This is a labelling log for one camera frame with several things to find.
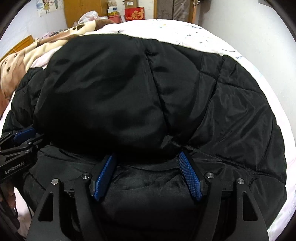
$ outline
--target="red container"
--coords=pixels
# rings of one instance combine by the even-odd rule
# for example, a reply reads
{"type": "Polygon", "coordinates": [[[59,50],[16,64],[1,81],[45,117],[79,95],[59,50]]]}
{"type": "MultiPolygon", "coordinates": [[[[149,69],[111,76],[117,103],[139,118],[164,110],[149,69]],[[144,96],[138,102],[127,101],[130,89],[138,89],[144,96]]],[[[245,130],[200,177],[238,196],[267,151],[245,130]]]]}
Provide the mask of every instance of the red container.
{"type": "Polygon", "coordinates": [[[126,8],[124,11],[126,14],[126,21],[145,19],[143,7],[126,8]]]}
{"type": "Polygon", "coordinates": [[[120,15],[109,16],[108,19],[111,19],[114,23],[120,23],[120,15]]]}

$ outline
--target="cardboard box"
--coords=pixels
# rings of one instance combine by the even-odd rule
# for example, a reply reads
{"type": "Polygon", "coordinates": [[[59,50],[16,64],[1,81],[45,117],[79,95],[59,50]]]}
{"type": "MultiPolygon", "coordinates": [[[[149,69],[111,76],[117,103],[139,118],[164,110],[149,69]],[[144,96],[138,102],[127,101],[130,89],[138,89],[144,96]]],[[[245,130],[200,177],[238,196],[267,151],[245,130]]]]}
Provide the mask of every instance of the cardboard box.
{"type": "Polygon", "coordinates": [[[126,21],[145,19],[145,10],[143,7],[127,8],[124,11],[126,14],[126,21]]]}
{"type": "Polygon", "coordinates": [[[139,7],[139,2],[138,0],[125,0],[124,5],[126,6],[126,9],[135,8],[135,7],[139,7]]]}

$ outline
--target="chinese character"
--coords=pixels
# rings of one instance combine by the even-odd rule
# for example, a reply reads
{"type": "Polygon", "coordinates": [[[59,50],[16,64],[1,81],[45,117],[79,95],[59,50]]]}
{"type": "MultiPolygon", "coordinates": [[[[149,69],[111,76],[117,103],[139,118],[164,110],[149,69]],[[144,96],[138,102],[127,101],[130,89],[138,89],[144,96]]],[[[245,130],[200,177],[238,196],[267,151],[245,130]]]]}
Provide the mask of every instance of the chinese character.
{"type": "Polygon", "coordinates": [[[144,13],[144,10],[141,8],[141,11],[139,13],[137,13],[139,19],[143,19],[143,13],[144,13]]]}
{"type": "Polygon", "coordinates": [[[138,11],[135,10],[135,11],[131,14],[132,19],[138,19],[138,17],[137,17],[137,13],[138,13],[138,11]]]}

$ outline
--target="textured blue pad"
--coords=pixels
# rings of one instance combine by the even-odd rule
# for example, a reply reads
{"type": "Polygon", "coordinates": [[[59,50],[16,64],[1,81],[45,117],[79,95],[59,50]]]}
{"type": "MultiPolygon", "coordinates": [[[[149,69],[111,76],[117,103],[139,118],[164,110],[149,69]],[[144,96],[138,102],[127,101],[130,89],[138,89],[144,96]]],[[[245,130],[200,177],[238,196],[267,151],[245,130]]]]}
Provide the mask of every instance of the textured blue pad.
{"type": "Polygon", "coordinates": [[[183,173],[183,176],[185,177],[191,195],[195,197],[197,201],[200,201],[202,198],[202,193],[200,192],[200,181],[192,169],[184,152],[180,152],[179,154],[179,167],[183,173]]]}
{"type": "Polygon", "coordinates": [[[13,138],[13,142],[15,144],[22,144],[26,140],[29,140],[30,138],[35,137],[35,135],[36,135],[35,129],[29,128],[29,129],[26,129],[26,130],[16,133],[13,138]]]}
{"type": "Polygon", "coordinates": [[[106,162],[99,178],[96,181],[96,191],[94,193],[94,198],[99,201],[101,197],[105,195],[109,182],[111,180],[113,171],[116,166],[116,158],[111,155],[106,162]]]}

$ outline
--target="cartoon poster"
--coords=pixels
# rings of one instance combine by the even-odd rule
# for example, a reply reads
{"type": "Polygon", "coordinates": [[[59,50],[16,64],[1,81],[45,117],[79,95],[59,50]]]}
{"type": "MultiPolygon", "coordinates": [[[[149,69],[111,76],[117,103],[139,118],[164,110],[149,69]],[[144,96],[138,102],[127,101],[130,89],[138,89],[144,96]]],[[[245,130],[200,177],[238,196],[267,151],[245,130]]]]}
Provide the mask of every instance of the cartoon poster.
{"type": "Polygon", "coordinates": [[[63,7],[63,0],[36,0],[36,8],[40,17],[63,7]]]}

